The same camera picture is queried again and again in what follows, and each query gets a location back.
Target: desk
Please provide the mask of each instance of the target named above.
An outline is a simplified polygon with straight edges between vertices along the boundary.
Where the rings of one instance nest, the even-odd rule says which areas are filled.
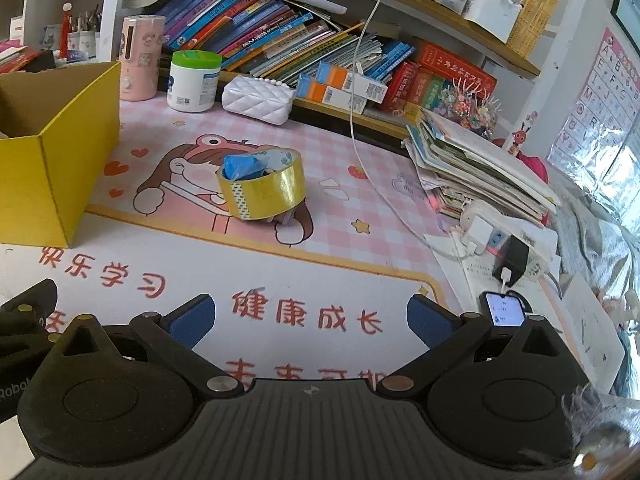
[[[120,143],[74,247],[0,246],[0,294],[44,278],[58,285],[50,330],[83,312],[103,324],[165,314],[204,292],[216,302],[216,324],[196,351],[246,384],[258,376],[375,385],[425,351],[406,323],[413,294],[462,311],[433,253],[357,167],[351,139],[293,121],[271,126],[219,105],[185,114],[163,94],[123,102],[120,120]],[[305,214],[284,229],[225,215],[213,171],[247,144],[302,154]],[[409,159],[364,143],[358,150],[406,222],[443,234]]]

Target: yellow packing tape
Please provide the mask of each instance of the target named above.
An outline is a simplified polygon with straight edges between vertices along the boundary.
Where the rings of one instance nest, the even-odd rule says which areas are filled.
[[[218,170],[218,183],[229,212],[241,220],[261,220],[293,209],[305,199],[302,156],[288,148],[270,148],[252,155],[267,157],[274,173],[251,180],[229,180]]]

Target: green lid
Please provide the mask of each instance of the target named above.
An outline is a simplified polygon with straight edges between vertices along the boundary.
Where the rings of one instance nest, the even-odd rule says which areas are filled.
[[[185,68],[220,68],[222,56],[206,50],[179,50],[174,52],[171,62]]]

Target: blue gripper pad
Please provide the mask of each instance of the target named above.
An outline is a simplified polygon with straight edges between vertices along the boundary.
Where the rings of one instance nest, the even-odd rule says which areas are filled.
[[[160,326],[177,342],[192,349],[216,320],[216,304],[209,294],[200,294],[162,316]]]
[[[406,322],[429,348],[442,343],[460,327],[458,316],[421,294],[415,294],[407,303]]]

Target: phone screen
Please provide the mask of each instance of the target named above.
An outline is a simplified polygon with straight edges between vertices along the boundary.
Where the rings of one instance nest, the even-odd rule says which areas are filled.
[[[488,292],[486,302],[495,326],[520,326],[524,322],[522,304],[518,298]]]

